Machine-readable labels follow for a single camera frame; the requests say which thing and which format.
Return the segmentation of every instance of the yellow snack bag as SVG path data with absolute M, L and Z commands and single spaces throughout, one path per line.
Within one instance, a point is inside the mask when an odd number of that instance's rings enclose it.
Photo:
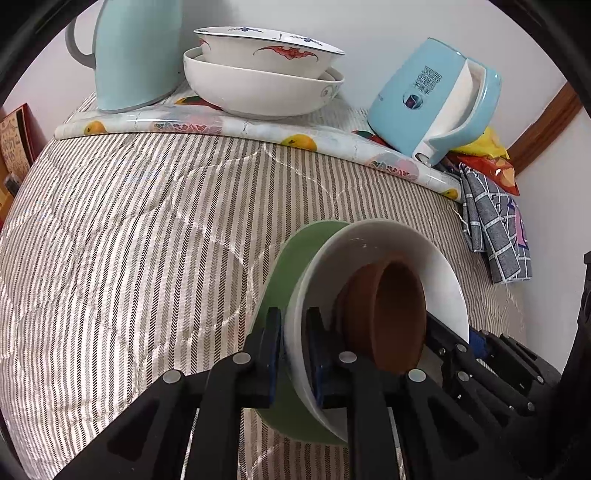
M 473 157 L 503 157 L 509 160 L 507 150 L 503 147 L 498 135 L 491 127 L 486 127 L 484 133 L 474 140 L 474 142 L 468 143 L 468 145 L 462 147 L 454 148 L 452 149 L 452 152 L 472 155 Z

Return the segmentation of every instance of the striped fabric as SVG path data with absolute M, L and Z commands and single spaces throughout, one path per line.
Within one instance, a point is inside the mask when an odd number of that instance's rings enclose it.
M 427 189 L 235 138 L 50 142 L 0 233 L 0 408 L 27 474 L 52 478 L 166 370 L 237 351 L 281 244 L 329 218 L 416 228 L 450 261 L 472 325 L 523 341 L 519 302 Z M 346 449 L 291 441 L 254 411 L 240 440 L 240 479 L 349 477 Z

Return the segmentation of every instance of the brown clay pot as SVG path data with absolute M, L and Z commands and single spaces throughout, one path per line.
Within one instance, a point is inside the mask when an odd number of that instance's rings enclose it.
M 423 285 L 400 257 L 366 265 L 339 295 L 345 344 L 395 374 L 415 368 L 427 327 Z

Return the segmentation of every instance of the plastic bag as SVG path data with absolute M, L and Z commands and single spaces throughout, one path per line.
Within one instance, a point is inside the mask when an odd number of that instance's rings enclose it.
M 498 135 L 491 127 L 486 127 L 484 133 L 474 142 L 457 147 L 452 152 L 472 155 L 474 157 L 505 158 L 509 160 L 509 154 L 499 140 Z
M 463 163 L 495 182 L 500 188 L 515 196 L 519 196 L 519 188 L 515 182 L 515 169 L 504 158 L 474 157 L 472 155 L 448 154 L 447 158 L 456 165 Z

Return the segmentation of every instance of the light blue electric kettle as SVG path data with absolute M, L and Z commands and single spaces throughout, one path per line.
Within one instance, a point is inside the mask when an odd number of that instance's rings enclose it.
M 70 55 L 95 70 L 99 110 L 133 110 L 174 91 L 183 80 L 181 22 L 181 0 L 105 0 L 88 55 L 76 45 L 76 19 L 67 26 Z
M 371 128 L 400 153 L 428 165 L 484 133 L 501 94 L 501 76 L 429 38 L 382 89 Z

